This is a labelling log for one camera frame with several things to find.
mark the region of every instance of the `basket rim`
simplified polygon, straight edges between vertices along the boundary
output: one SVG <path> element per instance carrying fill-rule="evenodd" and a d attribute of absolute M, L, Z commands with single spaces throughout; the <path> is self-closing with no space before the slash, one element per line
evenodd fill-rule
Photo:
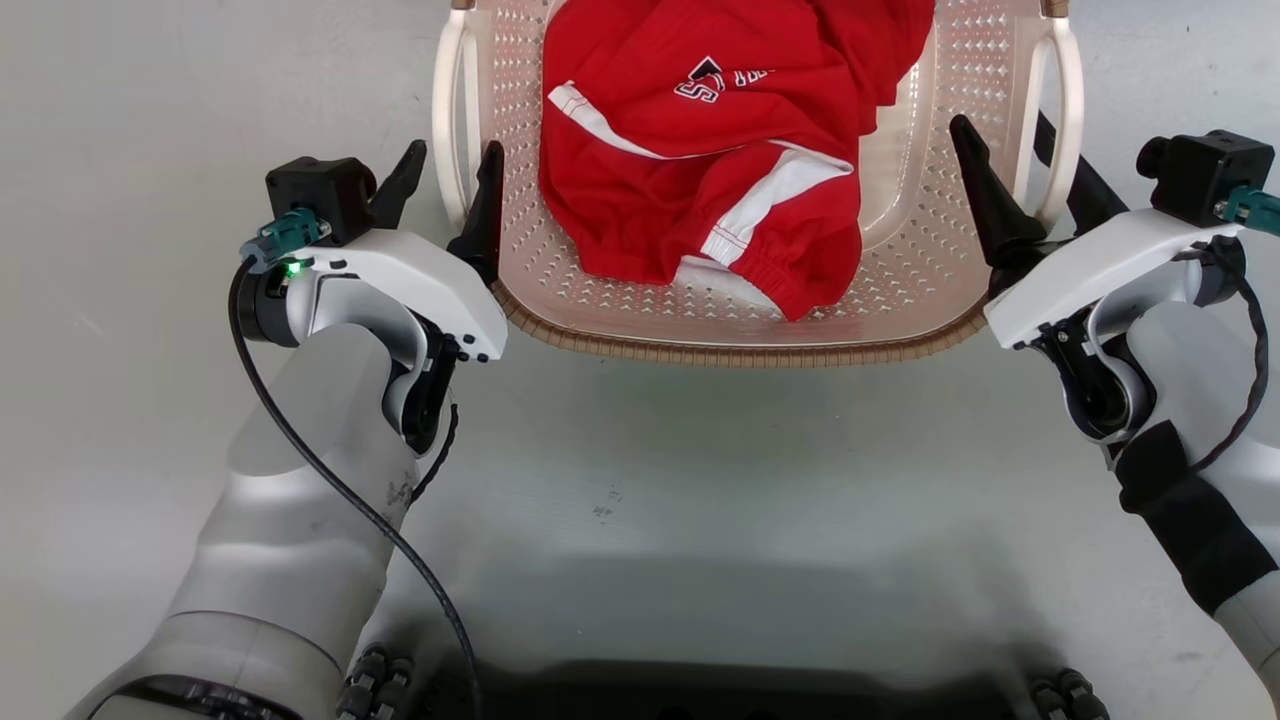
<path fill-rule="evenodd" d="M 838 368 L 918 360 L 950 350 L 984 327 L 986 297 L 950 323 L 928 333 L 886 342 L 813 347 L 730 347 L 645 342 L 573 331 L 532 313 L 498 281 L 494 299 L 513 325 L 552 347 L 627 360 L 710 368 Z"/>

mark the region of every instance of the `laundry basket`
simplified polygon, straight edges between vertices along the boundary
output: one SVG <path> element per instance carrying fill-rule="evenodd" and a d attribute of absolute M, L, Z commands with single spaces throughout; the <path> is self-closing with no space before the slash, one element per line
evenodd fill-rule
<path fill-rule="evenodd" d="M 1079 161 L 1083 73 L 1066 0 L 938 0 L 919 64 L 864 138 L 863 258 L 849 293 L 800 322 L 718 283 L 646 286 L 585 274 L 538 184 L 541 50 L 564 0 L 454 0 L 436 58 L 434 160 L 461 228 L 481 147 L 506 149 L 499 278 L 511 320 L 568 350 L 735 366 L 887 363 L 951 347 L 982 324 L 989 270 L 974 232 L 948 123 L 968 115 L 1024 206 L 1052 225 Z M 589 3 L 591 0 L 572 0 Z M 1062 100 L 1048 192 L 1028 204 L 1046 60 Z"/>

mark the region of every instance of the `red jacket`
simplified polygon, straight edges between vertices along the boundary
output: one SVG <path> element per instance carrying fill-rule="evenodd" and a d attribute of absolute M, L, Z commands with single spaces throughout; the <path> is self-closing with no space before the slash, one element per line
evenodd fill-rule
<path fill-rule="evenodd" d="M 582 269 L 705 256 L 788 319 L 858 270 L 858 140 L 934 0 L 568 0 L 547 32 L 541 191 Z"/>

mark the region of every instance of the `perforated basket wall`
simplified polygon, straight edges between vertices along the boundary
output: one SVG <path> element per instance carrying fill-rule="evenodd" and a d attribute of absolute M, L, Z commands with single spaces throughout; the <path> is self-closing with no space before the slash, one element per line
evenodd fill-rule
<path fill-rule="evenodd" d="M 864 254 L 849 293 L 797 323 L 694 284 L 657 287 L 582 273 L 538 187 L 541 45 L 561 3 L 479 0 L 485 140 L 507 150 L 498 290 L 512 322 L 558 347 L 654 361 L 837 365 L 929 355 L 982 324 L 988 269 L 974 233 L 948 123 L 973 119 L 1010 187 L 1038 104 L 1038 0 L 940 0 L 899 104 L 864 140 Z"/>

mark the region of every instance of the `white handle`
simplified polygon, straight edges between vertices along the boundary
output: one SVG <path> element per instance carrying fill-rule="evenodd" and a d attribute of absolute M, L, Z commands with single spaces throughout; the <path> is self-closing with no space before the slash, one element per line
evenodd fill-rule
<path fill-rule="evenodd" d="M 462 68 L 462 88 L 466 94 L 466 127 L 462 140 L 467 143 L 470 176 L 480 170 L 480 77 L 476 38 L 467 27 L 467 10 L 452 10 L 449 22 L 440 35 L 440 47 L 435 54 L 435 79 L 431 86 L 431 141 L 435 159 L 435 177 L 440 181 L 440 196 L 449 220 L 461 232 L 471 208 L 466 178 L 458 158 L 458 128 L 454 127 L 458 108 L 458 68 Z"/>
<path fill-rule="evenodd" d="M 1066 18 L 1055 18 L 1046 38 L 1057 53 L 1057 69 L 1062 86 L 1062 115 L 1057 123 L 1057 142 L 1053 147 L 1053 161 L 1048 168 L 1048 191 L 1044 201 L 1036 210 L 1036 219 L 1051 231 L 1066 214 L 1066 199 L 1075 184 L 1075 170 L 1080 164 L 1080 149 L 1084 145 L 1084 63 L 1080 61 L 1080 44 Z M 1028 102 L 1029 114 L 1024 133 L 1024 151 L 1029 151 L 1036 141 L 1036 118 L 1039 115 L 1039 102 Z"/>

